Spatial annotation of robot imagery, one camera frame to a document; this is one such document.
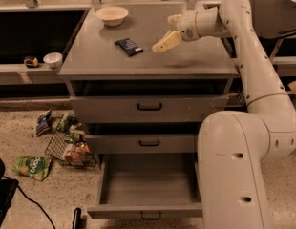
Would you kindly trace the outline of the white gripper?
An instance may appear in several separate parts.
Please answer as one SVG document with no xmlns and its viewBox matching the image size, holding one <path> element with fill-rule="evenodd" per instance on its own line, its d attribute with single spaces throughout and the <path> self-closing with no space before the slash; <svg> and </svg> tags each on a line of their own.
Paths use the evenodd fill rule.
<svg viewBox="0 0 296 229">
<path fill-rule="evenodd" d="M 178 31 L 168 31 L 162 39 L 160 39 L 153 47 L 153 52 L 165 52 L 175 48 L 181 40 L 195 41 L 198 39 L 196 26 L 196 13 L 194 11 L 187 11 L 183 15 L 170 15 L 168 18 L 170 25 L 177 24 Z"/>
</svg>

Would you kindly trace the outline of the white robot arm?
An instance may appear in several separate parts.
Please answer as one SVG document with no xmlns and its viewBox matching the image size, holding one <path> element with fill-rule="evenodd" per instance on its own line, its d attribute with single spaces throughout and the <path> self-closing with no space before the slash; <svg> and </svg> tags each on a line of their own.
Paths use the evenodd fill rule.
<svg viewBox="0 0 296 229">
<path fill-rule="evenodd" d="M 165 52 L 205 36 L 232 38 L 246 111 L 208 116 L 198 137 L 204 229 L 272 229 L 261 165 L 296 148 L 296 110 L 253 28 L 249 0 L 168 18 L 172 30 L 157 42 Z"/>
</svg>

